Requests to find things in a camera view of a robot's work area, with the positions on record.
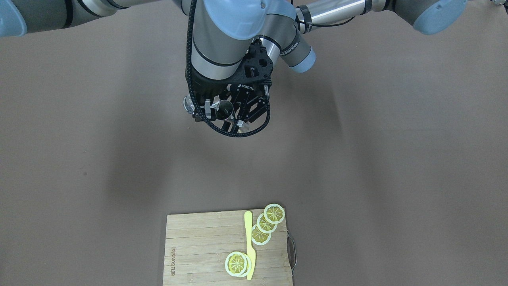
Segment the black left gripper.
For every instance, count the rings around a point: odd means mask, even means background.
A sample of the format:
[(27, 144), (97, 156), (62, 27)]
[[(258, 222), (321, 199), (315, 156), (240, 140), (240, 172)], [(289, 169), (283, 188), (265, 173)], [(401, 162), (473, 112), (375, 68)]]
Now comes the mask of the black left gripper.
[(230, 84), (228, 89), (221, 93), (221, 121), (231, 124), (232, 133), (247, 133), (250, 124), (267, 112), (268, 99), (263, 87), (255, 84)]

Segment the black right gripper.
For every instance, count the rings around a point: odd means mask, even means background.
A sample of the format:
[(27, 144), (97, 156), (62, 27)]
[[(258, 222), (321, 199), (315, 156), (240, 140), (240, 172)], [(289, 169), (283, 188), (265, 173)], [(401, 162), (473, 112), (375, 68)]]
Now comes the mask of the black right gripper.
[(216, 100), (213, 102), (213, 100), (216, 96), (221, 94), (231, 82), (228, 80), (207, 78), (198, 73), (194, 68), (190, 68), (190, 70), (186, 69), (185, 76), (186, 79), (189, 79), (190, 76), (190, 83), (192, 83), (192, 90), (197, 103), (203, 104), (202, 108), (200, 106), (194, 106), (193, 118), (195, 122), (203, 122), (204, 119), (216, 121), (218, 107), (221, 101)]

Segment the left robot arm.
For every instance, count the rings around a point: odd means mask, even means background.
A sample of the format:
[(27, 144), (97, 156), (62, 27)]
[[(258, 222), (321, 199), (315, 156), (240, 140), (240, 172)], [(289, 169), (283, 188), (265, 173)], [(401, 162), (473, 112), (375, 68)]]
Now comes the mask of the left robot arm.
[[(274, 0), (263, 27), (254, 36), (241, 67), (244, 75), (260, 68), (272, 68), (279, 58), (295, 72), (308, 71), (316, 53), (303, 34), (324, 27), (339, 27), (368, 12), (393, 11), (415, 30), (425, 35), (443, 31), (454, 23), (466, 7), (465, 0), (319, 0), (294, 7), (292, 2)], [(262, 80), (234, 81), (215, 104), (221, 133), (229, 137), (247, 137), (263, 130), (270, 120), (271, 73)]]

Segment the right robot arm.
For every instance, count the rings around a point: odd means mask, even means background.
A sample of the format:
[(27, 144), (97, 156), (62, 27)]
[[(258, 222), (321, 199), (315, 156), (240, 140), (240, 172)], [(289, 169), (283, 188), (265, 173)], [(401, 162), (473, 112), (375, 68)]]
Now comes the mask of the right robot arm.
[(187, 18), (153, 2), (77, 27), (1, 38), (1, 133), (193, 120), (183, 110)]

